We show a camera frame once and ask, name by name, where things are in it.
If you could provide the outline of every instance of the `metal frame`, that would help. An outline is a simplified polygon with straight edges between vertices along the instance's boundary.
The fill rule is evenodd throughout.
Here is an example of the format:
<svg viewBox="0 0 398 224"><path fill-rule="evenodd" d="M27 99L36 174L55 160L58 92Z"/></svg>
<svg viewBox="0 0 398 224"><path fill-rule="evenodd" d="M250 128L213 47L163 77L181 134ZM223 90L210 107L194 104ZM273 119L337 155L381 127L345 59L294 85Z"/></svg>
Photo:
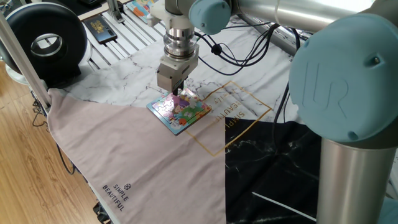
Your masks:
<svg viewBox="0 0 398 224"><path fill-rule="evenodd" d="M37 75L35 69L33 68L31 62L27 58L27 55L22 49L20 43L17 40L14 32L9 26L4 15L0 13L0 39L3 42L4 46L7 48L10 53L12 59L14 59L17 64L19 70L22 72L23 76L25 76L27 82L30 87L33 89L33 92L36 94L40 103L47 109L51 106L51 97L47 93L47 90L44 88L42 82L40 81L39 76Z"/></svg>

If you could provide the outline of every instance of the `black marble fabric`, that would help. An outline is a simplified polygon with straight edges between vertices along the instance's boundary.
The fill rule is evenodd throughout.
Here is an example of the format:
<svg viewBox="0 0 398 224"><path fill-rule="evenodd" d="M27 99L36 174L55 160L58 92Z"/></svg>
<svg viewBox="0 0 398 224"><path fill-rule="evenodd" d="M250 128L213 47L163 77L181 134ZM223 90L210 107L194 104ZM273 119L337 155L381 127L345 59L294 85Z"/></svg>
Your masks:
<svg viewBox="0 0 398 224"><path fill-rule="evenodd" d="M240 119L226 129L230 142L253 121ZM226 219L232 223L312 224L314 221L269 202L283 203L311 217L317 215L321 138L306 126L277 124L277 152L272 123L257 122L226 148Z"/></svg>

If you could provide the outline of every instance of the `pink cloth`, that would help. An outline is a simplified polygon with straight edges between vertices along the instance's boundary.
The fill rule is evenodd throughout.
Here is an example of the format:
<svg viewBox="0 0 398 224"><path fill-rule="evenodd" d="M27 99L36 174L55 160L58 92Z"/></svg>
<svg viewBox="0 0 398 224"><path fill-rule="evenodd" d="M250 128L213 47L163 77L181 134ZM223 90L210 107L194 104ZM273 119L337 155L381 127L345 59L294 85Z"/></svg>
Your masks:
<svg viewBox="0 0 398 224"><path fill-rule="evenodd" d="M147 108L50 96L52 136L120 223L226 223L225 153L213 157L187 133L174 136ZM224 124L189 130L221 149Z"/></svg>

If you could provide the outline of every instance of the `white marble fabric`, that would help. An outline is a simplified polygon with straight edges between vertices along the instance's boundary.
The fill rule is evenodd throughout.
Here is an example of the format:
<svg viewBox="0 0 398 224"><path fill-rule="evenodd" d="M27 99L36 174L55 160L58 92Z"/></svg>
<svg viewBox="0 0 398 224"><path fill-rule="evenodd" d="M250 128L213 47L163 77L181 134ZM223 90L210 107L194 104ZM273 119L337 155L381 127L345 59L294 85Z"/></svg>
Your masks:
<svg viewBox="0 0 398 224"><path fill-rule="evenodd" d="M242 23L243 21L234 18L229 26ZM244 59L259 35L256 29L243 27L223 30L213 38L217 43L222 42L228 45L238 59ZM199 40L198 43L200 57L216 69L226 73L232 73L238 69L213 55L203 40ZM148 102L165 92L157 86L155 75L163 53L162 41L156 42L110 68L82 77L82 81L62 91L78 100L145 107ZM287 53L270 44L268 53L258 64L244 68L233 76L221 75L199 61L197 68L186 80L185 86L204 98L213 90L232 80L276 110L288 80L291 59L292 57ZM296 112L297 108L289 101L286 108L286 120L297 120ZM272 121L274 115L275 113L271 111L262 120ZM246 117L246 119L256 119L256 117ZM279 121L283 122L283 116L279 118Z"/></svg>

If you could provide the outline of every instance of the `jigsaw puzzle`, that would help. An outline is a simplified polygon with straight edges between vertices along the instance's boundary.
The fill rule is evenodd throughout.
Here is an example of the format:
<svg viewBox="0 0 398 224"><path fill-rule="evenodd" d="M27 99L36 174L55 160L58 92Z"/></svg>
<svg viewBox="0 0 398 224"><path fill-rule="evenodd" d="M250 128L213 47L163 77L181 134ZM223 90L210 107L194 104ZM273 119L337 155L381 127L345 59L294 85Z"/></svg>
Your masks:
<svg viewBox="0 0 398 224"><path fill-rule="evenodd" d="M172 93L150 102L150 109L175 135L193 125L211 108L189 89L183 89L177 96Z"/></svg>

